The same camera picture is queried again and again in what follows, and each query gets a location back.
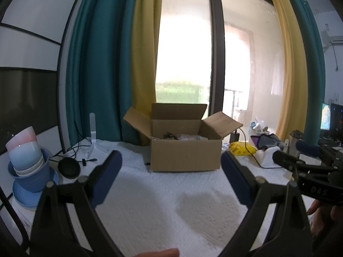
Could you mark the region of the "person's right hand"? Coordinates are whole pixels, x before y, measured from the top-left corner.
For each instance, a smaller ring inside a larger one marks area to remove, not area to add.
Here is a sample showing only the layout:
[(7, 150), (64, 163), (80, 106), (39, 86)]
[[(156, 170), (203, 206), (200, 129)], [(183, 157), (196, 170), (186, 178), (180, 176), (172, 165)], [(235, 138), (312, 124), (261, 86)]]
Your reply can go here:
[(313, 216), (311, 233), (318, 236), (330, 224), (342, 226), (342, 205), (324, 205), (319, 200), (314, 200), (306, 212)]

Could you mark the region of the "person's left hand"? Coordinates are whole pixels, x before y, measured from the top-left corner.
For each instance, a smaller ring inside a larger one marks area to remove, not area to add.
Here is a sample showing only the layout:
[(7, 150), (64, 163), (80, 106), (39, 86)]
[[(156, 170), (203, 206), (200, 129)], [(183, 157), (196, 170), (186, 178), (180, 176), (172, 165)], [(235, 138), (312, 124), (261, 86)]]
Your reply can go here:
[(177, 248), (170, 248), (163, 251), (144, 252), (134, 257), (179, 257), (180, 251)]

